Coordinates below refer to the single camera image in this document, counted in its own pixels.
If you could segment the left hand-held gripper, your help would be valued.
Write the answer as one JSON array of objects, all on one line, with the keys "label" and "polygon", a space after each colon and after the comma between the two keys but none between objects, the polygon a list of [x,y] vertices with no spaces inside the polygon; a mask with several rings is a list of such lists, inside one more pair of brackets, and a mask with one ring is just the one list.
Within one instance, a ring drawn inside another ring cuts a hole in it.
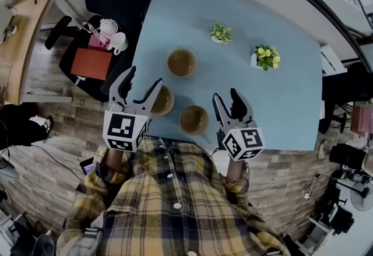
[{"label": "left hand-held gripper", "polygon": [[145,92],[144,98],[126,105],[132,87],[136,66],[121,73],[110,87],[109,109],[104,113],[103,138],[110,149],[136,152],[149,129],[151,110],[163,86],[156,80]]}]

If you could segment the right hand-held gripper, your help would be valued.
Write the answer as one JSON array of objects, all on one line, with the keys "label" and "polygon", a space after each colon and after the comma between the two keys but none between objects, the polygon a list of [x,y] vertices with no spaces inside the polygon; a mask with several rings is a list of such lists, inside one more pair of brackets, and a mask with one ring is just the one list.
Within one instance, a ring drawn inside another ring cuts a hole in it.
[{"label": "right hand-held gripper", "polygon": [[216,118],[221,125],[217,133],[218,146],[220,150],[227,151],[231,160],[246,161],[264,150],[265,141],[247,99],[234,88],[231,88],[230,95],[231,115],[217,93],[212,98]]}]

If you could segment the brown bowl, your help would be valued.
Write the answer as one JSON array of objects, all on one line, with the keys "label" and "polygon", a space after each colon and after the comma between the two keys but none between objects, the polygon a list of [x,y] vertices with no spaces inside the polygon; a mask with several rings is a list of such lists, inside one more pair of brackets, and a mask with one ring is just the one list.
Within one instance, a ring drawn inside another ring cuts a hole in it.
[{"label": "brown bowl", "polygon": [[187,49],[176,49],[168,56],[167,67],[174,76],[187,78],[195,73],[197,59]]},{"label": "brown bowl", "polygon": [[174,94],[167,86],[162,86],[157,99],[152,107],[151,114],[163,116],[174,107]]},{"label": "brown bowl", "polygon": [[209,125],[208,113],[201,106],[186,107],[179,116],[179,125],[188,135],[202,135]]}]

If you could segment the person's right forearm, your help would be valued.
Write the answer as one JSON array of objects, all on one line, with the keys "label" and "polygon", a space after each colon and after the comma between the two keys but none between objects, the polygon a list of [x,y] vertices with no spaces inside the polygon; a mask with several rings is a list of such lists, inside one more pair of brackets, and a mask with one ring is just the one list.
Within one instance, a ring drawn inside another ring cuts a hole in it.
[{"label": "person's right forearm", "polygon": [[249,166],[247,162],[230,160],[224,187],[233,194],[246,194],[249,189]]}]

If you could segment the person's left forearm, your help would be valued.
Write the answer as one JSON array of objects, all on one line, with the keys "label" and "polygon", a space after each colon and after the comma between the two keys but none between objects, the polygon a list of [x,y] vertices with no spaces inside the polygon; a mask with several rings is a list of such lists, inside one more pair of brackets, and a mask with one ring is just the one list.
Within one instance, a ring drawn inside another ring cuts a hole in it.
[{"label": "person's left forearm", "polygon": [[133,176],[134,154],[100,146],[94,156],[95,174],[105,184],[122,185]]}]

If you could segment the red book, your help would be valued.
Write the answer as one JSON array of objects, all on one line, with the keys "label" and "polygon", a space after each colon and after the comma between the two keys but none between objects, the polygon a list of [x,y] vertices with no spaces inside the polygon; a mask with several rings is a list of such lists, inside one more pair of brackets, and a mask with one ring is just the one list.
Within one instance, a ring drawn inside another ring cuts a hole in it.
[{"label": "red book", "polygon": [[105,80],[111,63],[112,53],[78,48],[73,60],[71,74]]}]

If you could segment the white mug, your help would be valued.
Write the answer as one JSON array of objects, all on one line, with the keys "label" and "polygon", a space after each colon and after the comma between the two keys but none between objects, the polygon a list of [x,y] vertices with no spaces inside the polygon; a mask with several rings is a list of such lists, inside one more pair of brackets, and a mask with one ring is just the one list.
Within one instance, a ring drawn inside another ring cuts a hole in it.
[{"label": "white mug", "polygon": [[113,49],[114,55],[119,55],[121,52],[125,51],[128,48],[128,39],[126,34],[123,32],[115,33],[109,45],[109,50]]}]

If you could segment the yellow flower potted plant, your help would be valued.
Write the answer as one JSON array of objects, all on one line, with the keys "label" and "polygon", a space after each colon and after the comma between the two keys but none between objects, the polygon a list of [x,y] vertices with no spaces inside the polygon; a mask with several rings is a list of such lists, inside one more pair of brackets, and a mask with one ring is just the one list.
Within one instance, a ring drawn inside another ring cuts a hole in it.
[{"label": "yellow flower potted plant", "polygon": [[277,69],[281,58],[275,47],[268,45],[257,45],[251,55],[251,67],[268,71]]}]

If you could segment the white teapot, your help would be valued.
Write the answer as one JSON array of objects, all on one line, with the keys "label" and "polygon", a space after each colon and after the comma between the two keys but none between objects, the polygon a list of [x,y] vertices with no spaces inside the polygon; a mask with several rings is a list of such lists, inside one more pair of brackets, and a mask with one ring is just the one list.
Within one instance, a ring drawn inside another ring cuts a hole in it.
[{"label": "white teapot", "polygon": [[115,20],[103,18],[100,20],[100,33],[109,38],[118,31],[118,24]]}]

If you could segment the green leafy potted plant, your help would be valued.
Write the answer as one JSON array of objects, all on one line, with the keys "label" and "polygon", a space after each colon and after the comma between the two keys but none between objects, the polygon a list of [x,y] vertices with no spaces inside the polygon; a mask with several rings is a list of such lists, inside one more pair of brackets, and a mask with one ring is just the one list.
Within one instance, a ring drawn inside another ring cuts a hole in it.
[{"label": "green leafy potted plant", "polygon": [[218,23],[215,23],[212,27],[212,31],[209,33],[210,38],[215,43],[228,43],[233,40],[232,35],[230,34],[231,28],[228,26],[222,26]]}]

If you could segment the dark phone with blue screen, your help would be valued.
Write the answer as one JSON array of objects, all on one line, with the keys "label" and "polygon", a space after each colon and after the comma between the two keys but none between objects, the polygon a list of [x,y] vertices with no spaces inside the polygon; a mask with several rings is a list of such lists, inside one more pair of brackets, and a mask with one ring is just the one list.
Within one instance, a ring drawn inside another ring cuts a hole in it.
[{"label": "dark phone with blue screen", "polygon": [[80,162],[80,167],[84,173],[84,175],[89,174],[92,170],[94,170],[94,157],[88,158]]}]

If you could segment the light blue table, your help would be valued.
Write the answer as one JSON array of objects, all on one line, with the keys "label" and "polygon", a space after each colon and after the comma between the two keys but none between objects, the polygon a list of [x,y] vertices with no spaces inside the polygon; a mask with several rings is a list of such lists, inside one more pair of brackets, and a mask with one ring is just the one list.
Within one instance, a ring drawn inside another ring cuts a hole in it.
[{"label": "light blue table", "polygon": [[[233,40],[215,43],[209,36],[215,23],[231,28]],[[279,67],[251,67],[257,45],[275,47]],[[195,73],[174,76],[167,58],[187,49],[197,59]],[[153,117],[148,134],[217,145],[212,98],[231,104],[230,90],[248,100],[267,149],[313,150],[321,108],[322,65],[319,44],[288,20],[250,0],[151,0],[136,46],[136,66],[128,100],[141,99],[155,80],[175,97],[173,109]],[[201,106],[209,116],[202,135],[188,135],[179,116],[189,106]]]}]

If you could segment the white slatted crate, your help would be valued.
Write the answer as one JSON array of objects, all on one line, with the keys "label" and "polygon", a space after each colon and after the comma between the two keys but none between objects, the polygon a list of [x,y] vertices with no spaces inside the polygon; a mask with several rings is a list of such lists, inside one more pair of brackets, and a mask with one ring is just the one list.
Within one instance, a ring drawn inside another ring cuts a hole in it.
[{"label": "white slatted crate", "polygon": [[342,64],[339,57],[329,45],[321,46],[321,60],[323,76],[332,76],[347,72],[347,68]]}]

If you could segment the person's yellow plaid shirt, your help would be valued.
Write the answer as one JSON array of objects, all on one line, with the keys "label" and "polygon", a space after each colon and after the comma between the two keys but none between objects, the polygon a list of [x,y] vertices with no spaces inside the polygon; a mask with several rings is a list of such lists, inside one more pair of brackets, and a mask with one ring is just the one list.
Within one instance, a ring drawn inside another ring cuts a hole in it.
[{"label": "person's yellow plaid shirt", "polygon": [[290,256],[246,194],[224,187],[210,154],[191,142],[147,136],[133,176],[105,184],[94,170],[57,240],[57,256]]}]

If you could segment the pink storage box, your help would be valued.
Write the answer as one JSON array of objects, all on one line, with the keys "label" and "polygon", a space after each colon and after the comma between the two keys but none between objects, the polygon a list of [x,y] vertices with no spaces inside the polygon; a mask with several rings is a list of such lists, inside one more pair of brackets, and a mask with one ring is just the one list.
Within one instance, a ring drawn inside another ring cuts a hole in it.
[{"label": "pink storage box", "polygon": [[354,106],[351,118],[351,131],[357,134],[373,134],[373,107]]}]

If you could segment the grey rounded device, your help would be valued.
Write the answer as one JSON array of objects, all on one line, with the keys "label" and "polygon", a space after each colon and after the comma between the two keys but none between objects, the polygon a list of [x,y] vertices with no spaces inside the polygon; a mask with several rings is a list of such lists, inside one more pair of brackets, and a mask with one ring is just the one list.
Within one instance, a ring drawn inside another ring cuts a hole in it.
[{"label": "grey rounded device", "polygon": [[5,159],[0,157],[0,175],[14,180],[19,179],[17,170]]}]

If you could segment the wooden desk with white frame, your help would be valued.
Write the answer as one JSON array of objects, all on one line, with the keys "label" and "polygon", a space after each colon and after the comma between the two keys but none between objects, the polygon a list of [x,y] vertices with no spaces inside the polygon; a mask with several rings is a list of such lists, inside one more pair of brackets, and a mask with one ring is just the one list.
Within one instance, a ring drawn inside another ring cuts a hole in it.
[{"label": "wooden desk with white frame", "polygon": [[71,96],[26,93],[27,71],[42,20],[54,0],[19,0],[11,21],[16,33],[0,44],[0,98],[10,104],[70,103]]}]

